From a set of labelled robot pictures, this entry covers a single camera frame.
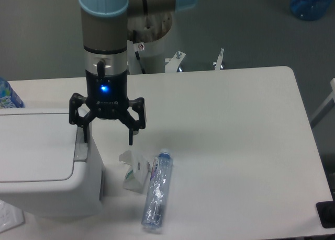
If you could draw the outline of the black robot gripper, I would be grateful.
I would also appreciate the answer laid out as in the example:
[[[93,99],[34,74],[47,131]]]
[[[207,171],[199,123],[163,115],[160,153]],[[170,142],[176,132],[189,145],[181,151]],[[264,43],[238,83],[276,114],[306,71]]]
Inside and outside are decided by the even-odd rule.
[[[124,71],[117,75],[106,75],[102,79],[97,74],[89,71],[86,73],[87,97],[74,93],[69,100],[69,123],[83,129],[84,142],[88,143],[88,127],[96,118],[116,119],[124,124],[129,130],[129,145],[133,145],[133,137],[139,130],[146,128],[145,100],[139,97],[129,100],[127,97],[127,73]],[[87,105],[89,112],[81,117],[79,108]],[[128,111],[131,108],[138,115],[136,120]]]

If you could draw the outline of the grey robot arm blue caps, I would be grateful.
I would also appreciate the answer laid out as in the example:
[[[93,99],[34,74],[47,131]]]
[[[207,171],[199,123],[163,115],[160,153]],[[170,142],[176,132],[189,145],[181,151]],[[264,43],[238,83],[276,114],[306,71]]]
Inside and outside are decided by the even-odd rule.
[[[79,0],[87,96],[75,93],[69,101],[69,122],[89,141],[95,119],[119,120],[133,139],[146,127],[142,97],[127,96],[128,19],[193,8],[198,0]]]

